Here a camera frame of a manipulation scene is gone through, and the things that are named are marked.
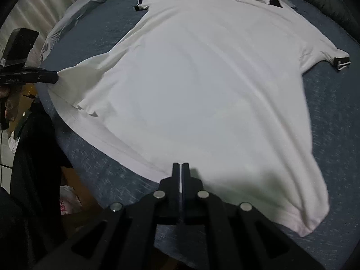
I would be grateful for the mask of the person's left hand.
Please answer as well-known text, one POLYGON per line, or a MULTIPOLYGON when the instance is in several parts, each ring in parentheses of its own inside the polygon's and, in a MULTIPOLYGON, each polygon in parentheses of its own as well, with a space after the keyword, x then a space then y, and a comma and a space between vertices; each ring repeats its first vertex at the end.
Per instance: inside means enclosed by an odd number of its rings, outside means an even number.
POLYGON ((22 85, 1 87, 1 130, 3 131, 16 119, 22 89, 22 85))

